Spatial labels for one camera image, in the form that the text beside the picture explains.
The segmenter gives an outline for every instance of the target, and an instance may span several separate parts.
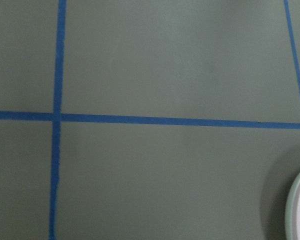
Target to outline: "blue tape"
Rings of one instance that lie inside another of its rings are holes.
[[[113,123],[113,124],[154,124],[154,125],[184,125],[210,127],[237,127],[259,129],[300,129],[300,123],[258,122],[215,119],[170,118],[151,116],[116,116],[70,114],[61,115],[63,122]]]
[[[52,121],[52,113],[0,111],[0,120]]]
[[[295,43],[295,37],[294,37],[294,31],[293,31],[293,27],[292,27],[292,21],[291,21],[288,0],[284,0],[284,9],[285,9],[286,22],[287,22],[288,31],[289,31],[290,44],[291,44],[291,50],[292,50],[293,62],[294,62],[294,69],[295,69],[296,79],[297,79],[298,88],[299,88],[299,95],[300,95],[300,66],[299,66],[299,60],[298,60],[298,55],[297,55],[297,48],[296,48],[296,43]]]
[[[60,138],[61,138],[61,103],[64,64],[64,41],[66,30],[66,0],[58,2],[58,18],[56,31],[54,95],[52,114],[52,149],[51,149],[51,176],[50,176],[50,213],[49,239],[55,240],[55,226],[57,213],[57,191],[59,184]]]

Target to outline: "diagonal blue line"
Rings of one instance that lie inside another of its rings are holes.
[[[66,4],[66,0],[59,0],[58,2],[52,114],[49,240],[56,239],[55,227],[60,163],[61,103],[63,84],[64,41],[66,30]]]
[[[0,111],[0,120],[52,121],[52,113]]]
[[[192,119],[192,118],[171,118],[171,117],[151,117],[151,116],[89,115],[89,114],[70,114],[70,113],[63,113],[61,117],[63,122],[184,125],[184,126],[259,128],[259,129],[300,129],[300,123],[286,123],[286,122],[235,121],[235,120]]]
[[[293,27],[292,27],[292,21],[291,21],[288,0],[284,0],[284,9],[285,9],[286,22],[287,22],[289,36],[290,36],[290,44],[291,44],[291,50],[292,50],[292,55],[293,55],[294,69],[295,69],[296,79],[297,79],[298,88],[299,88],[299,95],[300,95],[300,66],[299,66],[299,60],[298,60],[298,55],[297,55],[297,48],[296,48],[296,43],[295,43],[295,37],[294,37],[294,31],[293,31]]]

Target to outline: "gray floor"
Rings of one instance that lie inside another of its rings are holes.
[[[0,111],[52,112],[57,1],[0,1]],[[290,1],[300,62],[300,0]],[[300,123],[283,1],[67,1],[62,112]],[[46,240],[52,124],[0,120],[0,240]],[[58,240],[284,240],[300,129],[68,123]]]

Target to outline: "white round object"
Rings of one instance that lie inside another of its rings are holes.
[[[287,240],[300,240],[300,173],[290,189],[285,207]]]

